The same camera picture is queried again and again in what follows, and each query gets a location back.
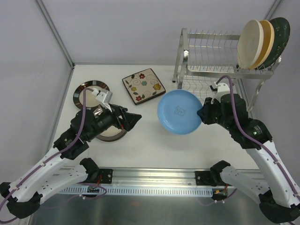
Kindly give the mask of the brown rimmed cream plate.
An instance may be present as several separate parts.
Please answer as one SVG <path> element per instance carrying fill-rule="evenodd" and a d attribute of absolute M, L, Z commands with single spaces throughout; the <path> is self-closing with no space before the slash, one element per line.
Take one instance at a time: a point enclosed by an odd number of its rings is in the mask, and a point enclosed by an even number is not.
<path fill-rule="evenodd" d="M 103 108 L 101 106 L 98 106 L 94 108 L 92 111 L 95 117 L 98 118 L 100 114 L 103 112 Z M 127 134 L 126 130 L 118 129 L 114 126 L 111 126 L 109 129 L 99 134 L 96 138 L 104 142 L 114 142 L 121 139 L 126 134 Z"/>

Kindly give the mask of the blue bear plate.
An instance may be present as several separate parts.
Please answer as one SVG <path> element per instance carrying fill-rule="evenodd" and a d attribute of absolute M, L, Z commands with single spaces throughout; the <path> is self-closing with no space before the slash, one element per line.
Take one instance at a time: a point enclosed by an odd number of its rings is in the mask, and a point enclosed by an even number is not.
<path fill-rule="evenodd" d="M 157 106 L 157 116 L 167 131 L 177 135 L 187 135 L 201 125 L 202 120 L 197 112 L 202 106 L 194 94 L 176 89 L 161 98 Z"/>

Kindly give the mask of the striped rim round plate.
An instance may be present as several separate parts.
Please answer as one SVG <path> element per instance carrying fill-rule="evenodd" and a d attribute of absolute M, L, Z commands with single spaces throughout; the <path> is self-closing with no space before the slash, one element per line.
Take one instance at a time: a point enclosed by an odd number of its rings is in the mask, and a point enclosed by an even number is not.
<path fill-rule="evenodd" d="M 83 90 L 85 88 L 90 88 L 90 89 L 102 88 L 105 90 L 110 90 L 108 85 L 102 81 L 91 80 L 91 81 L 82 83 L 75 89 L 75 91 L 73 93 L 73 103 L 80 110 L 83 108 Z M 100 103 L 96 100 L 96 96 L 94 96 L 91 91 L 87 90 L 86 91 L 86 108 L 94 111 L 95 109 L 97 109 L 99 107 L 100 107 Z"/>

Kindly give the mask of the cream bear plate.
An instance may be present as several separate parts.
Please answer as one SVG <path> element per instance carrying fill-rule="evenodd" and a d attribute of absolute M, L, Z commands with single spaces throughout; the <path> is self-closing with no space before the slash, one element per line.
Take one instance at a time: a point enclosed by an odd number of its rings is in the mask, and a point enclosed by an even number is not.
<path fill-rule="evenodd" d="M 258 20 L 250 20 L 237 44 L 237 60 L 241 69 L 250 68 L 258 59 L 263 46 L 263 28 Z"/>

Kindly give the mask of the yellow bear plate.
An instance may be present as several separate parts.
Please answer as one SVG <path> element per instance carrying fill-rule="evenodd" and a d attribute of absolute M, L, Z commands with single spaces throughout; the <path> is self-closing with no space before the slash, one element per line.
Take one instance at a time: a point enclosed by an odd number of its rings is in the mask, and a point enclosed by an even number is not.
<path fill-rule="evenodd" d="M 262 50 L 258 59 L 249 69 L 259 68 L 266 61 L 267 57 L 269 56 L 272 50 L 275 40 L 275 32 L 273 25 L 268 20 L 261 20 L 260 24 L 262 25 L 264 34 Z"/>

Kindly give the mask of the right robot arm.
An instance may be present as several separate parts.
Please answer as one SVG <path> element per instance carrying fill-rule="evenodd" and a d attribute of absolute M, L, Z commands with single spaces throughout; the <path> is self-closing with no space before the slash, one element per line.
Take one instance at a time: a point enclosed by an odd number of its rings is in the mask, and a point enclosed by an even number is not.
<path fill-rule="evenodd" d="M 300 216 L 300 187 L 294 182 L 276 150 L 267 127 L 249 117 L 246 103 L 238 94 L 208 97 L 197 112 L 206 125 L 218 124 L 253 159 L 266 184 L 238 172 L 221 160 L 210 168 L 208 184 L 226 183 L 254 200 L 263 215 L 275 224 L 291 223 Z"/>

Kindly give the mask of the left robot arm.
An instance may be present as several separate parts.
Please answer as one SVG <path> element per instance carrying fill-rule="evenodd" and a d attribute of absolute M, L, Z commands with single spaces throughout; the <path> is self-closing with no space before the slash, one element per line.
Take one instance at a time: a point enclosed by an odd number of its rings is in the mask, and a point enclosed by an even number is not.
<path fill-rule="evenodd" d="M 130 131 L 142 118 L 127 108 L 112 105 L 99 116 L 88 109 L 80 110 L 70 122 L 70 128 L 53 143 L 47 154 L 25 175 L 14 182 L 3 182 L 1 206 L 6 206 L 17 219 L 35 213 L 50 197 L 76 183 L 95 184 L 99 167 L 91 158 L 84 158 L 71 171 L 55 176 L 60 168 L 71 163 L 89 148 L 88 143 L 110 127 Z"/>

